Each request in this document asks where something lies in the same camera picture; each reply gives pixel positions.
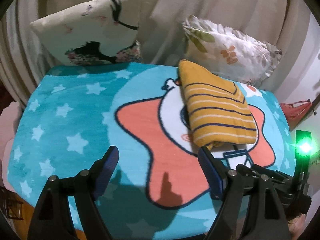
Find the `blue gripper pad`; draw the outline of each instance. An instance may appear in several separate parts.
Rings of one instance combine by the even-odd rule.
[[[198,161],[209,183],[211,196],[222,200],[228,181],[226,175],[227,169],[220,160],[216,160],[211,155],[209,150],[203,148],[200,148],[198,151]]]
[[[95,199],[102,196],[106,191],[106,188],[118,164],[118,161],[119,161],[119,150],[117,147],[114,147],[111,153],[109,154],[107,160],[103,164],[103,168],[99,173],[99,176],[96,178],[95,191],[92,194]]]

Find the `screw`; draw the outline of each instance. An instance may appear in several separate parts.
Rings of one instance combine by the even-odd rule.
[[[228,173],[229,173],[229,175],[232,176],[232,177],[234,177],[234,176],[237,175],[237,172],[236,172],[235,170],[229,170]]]
[[[262,174],[261,179],[263,179],[264,181],[267,181],[269,177],[266,174]]]
[[[49,180],[50,180],[50,181],[55,181],[55,180],[56,180],[56,178],[57,178],[57,176],[56,176],[56,175],[52,175],[52,176],[50,176],[50,177],[49,177]]]
[[[88,174],[89,174],[88,170],[83,170],[83,171],[80,172],[81,176],[87,176]]]

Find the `stripe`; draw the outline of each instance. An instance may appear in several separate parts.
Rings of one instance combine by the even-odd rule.
[[[188,104],[188,107],[190,107],[190,106],[192,106],[192,105],[194,105],[194,104],[203,103],[203,102],[213,102],[213,103],[218,103],[218,104],[223,104],[223,105],[230,105],[230,106],[234,106],[234,107],[236,107],[236,108],[238,108],[238,109],[240,109],[240,110],[248,110],[247,107],[241,108],[241,107],[236,106],[236,105],[234,105],[234,104],[232,104],[232,103],[219,102],[219,101],[214,101],[214,100],[198,100],[198,101],[194,101],[194,102]]]
[[[200,83],[200,82],[190,83],[190,84],[186,85],[184,88],[186,89],[188,86],[191,86],[191,85],[207,85],[207,86],[211,86],[211,87],[214,87],[214,88],[217,88],[217,89],[221,89],[221,90],[223,90],[223,91],[225,91],[225,92],[228,92],[229,94],[232,94],[232,95],[234,95],[234,94],[237,92],[237,88],[236,88],[236,91],[235,91],[234,93],[231,93],[230,91],[225,90],[225,89],[223,89],[223,88],[216,87],[216,86],[210,85],[210,84],[208,84],[208,83]]]
[[[216,92],[216,93],[223,94],[223,95],[228,95],[227,93],[220,92],[220,91],[217,91],[217,90],[208,89],[208,88],[191,88],[191,89],[186,90],[184,92],[188,93],[188,92],[193,91],[193,90],[207,90],[207,91]]]
[[[225,123],[205,123],[205,124],[199,125],[198,127],[194,128],[193,132],[195,132],[201,128],[207,127],[207,126],[230,127],[230,128],[236,128],[236,129],[243,129],[243,130],[247,130],[247,131],[256,131],[257,130],[256,128],[247,128],[247,127],[240,126],[240,125],[231,125],[231,124],[225,124]]]
[[[238,117],[233,117],[233,116],[220,115],[220,114],[205,114],[205,115],[201,115],[201,116],[198,116],[197,118],[193,119],[190,122],[190,126],[192,126],[194,122],[196,122],[196,121],[198,121],[198,120],[200,120],[202,118],[205,118],[205,117],[230,118],[230,119],[235,119],[235,120],[239,120],[239,121],[242,121],[242,122],[252,122],[252,123],[254,123],[253,120],[244,120],[244,119],[241,119],[241,118],[238,118]]]
[[[214,97],[214,98],[224,98],[224,99],[230,99],[230,100],[235,101],[235,102],[237,102],[237,103],[241,103],[241,102],[240,102],[239,100],[237,100],[237,99],[227,98],[227,97],[219,97],[219,96],[214,96],[214,95],[211,95],[211,94],[193,94],[193,95],[191,95],[191,96],[187,99],[187,101],[189,101],[190,98],[196,97],[196,96],[209,96],[209,97]]]
[[[201,140],[202,138],[204,137],[207,137],[207,136],[211,136],[211,135],[228,135],[228,136],[233,136],[233,137],[237,137],[237,138],[248,138],[248,139],[257,139],[256,136],[247,136],[247,135],[237,135],[237,134],[232,134],[232,133],[219,133],[219,132],[211,132],[211,133],[206,133],[206,134],[203,134],[199,137],[197,137],[195,139],[195,142],[198,141],[198,140]]]
[[[200,108],[197,108],[197,109],[193,110],[193,111],[189,114],[189,118],[190,118],[190,116],[191,116],[194,112],[199,111],[199,110],[204,110],[204,109],[218,109],[218,110],[223,110],[223,111],[226,111],[226,112],[237,113],[237,114],[244,115],[244,116],[251,116],[251,114],[243,114],[243,113],[237,112],[237,111],[235,111],[235,110],[229,110],[229,109],[224,109],[224,108],[214,107],[214,106],[205,106],[205,107],[200,107]]]

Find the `pillow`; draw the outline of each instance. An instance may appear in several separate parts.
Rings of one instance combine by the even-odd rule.
[[[141,0],[93,0],[30,24],[67,66],[141,61],[138,32]]]
[[[282,55],[274,45],[193,15],[182,26],[188,40],[186,59],[220,77],[260,86]]]

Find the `yellow striped towel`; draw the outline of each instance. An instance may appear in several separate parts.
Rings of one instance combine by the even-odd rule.
[[[255,121],[234,82],[188,60],[180,61],[179,75],[196,145],[211,149],[224,143],[255,143]]]

